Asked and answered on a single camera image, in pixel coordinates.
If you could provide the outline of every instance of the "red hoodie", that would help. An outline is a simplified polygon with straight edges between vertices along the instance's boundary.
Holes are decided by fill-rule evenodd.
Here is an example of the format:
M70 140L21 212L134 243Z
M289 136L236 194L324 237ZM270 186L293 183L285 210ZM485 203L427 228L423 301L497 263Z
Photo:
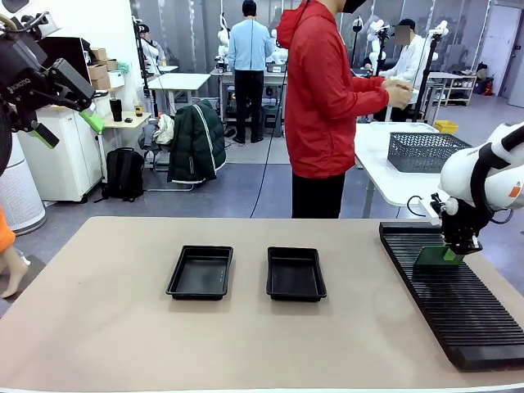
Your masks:
M327 178L355 165L356 118L387 106L384 78L356 78L332 13L317 0L285 11L278 41L289 49L286 139L293 172Z

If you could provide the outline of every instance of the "black slotted rack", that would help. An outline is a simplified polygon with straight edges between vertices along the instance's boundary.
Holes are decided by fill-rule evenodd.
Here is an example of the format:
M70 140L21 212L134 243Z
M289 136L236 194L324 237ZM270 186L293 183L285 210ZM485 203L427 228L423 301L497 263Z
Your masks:
M423 246L444 244L440 228L425 223L381 223L380 238L455 367L524 366L524 331L464 262L415 266Z

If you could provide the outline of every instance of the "green jacket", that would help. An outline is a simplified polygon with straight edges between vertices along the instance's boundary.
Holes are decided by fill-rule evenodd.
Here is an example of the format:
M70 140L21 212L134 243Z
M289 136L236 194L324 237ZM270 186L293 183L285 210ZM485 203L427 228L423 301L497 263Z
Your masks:
M226 162L224 126L208 101L185 106L174 117L168 182L216 179Z

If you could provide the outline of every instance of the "black backpack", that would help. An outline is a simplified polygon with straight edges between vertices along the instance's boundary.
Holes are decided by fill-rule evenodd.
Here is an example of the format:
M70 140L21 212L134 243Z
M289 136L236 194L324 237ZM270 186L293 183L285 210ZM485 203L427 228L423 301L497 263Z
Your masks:
M109 198L120 198L134 202L143 193L142 172L144 159L132 147L121 147L107 153L107 184L102 189L104 201Z

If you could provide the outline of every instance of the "white cabinet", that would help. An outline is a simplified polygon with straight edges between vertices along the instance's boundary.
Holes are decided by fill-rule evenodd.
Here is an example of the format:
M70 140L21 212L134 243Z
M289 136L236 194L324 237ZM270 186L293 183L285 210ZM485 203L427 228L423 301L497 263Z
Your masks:
M37 116L60 139L49 149L35 133L18 133L40 197L43 201L82 201L102 179L95 132L71 109L47 107L38 110Z

